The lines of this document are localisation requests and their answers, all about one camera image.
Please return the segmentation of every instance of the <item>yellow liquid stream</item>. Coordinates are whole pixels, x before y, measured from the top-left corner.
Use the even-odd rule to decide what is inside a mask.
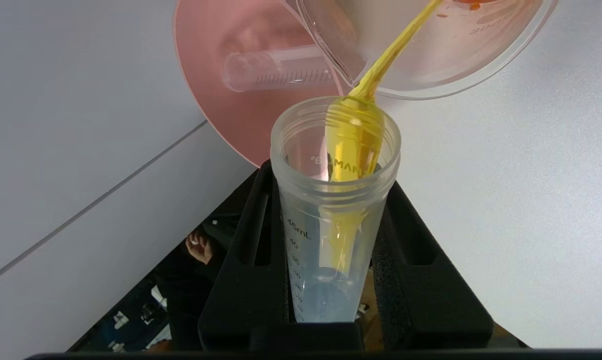
[[[348,96],[330,105],[325,136],[326,149],[332,157],[331,182],[351,182],[374,173],[385,129],[383,114],[374,103],[374,93],[394,59],[441,2],[430,0]],[[321,216],[331,221],[326,234],[331,247],[330,265],[348,276],[356,232],[365,218],[364,210],[323,210]]]

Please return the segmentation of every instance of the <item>white table surface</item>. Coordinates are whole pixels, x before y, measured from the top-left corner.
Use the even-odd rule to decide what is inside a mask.
[[[560,0],[472,89],[379,104],[400,185],[495,321],[532,347],[602,347],[602,0]]]

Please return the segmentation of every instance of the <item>orange residue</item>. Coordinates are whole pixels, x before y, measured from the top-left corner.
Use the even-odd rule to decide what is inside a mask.
[[[454,0],[455,2],[461,3],[461,4],[484,4],[484,3],[491,3],[494,2],[494,0]]]

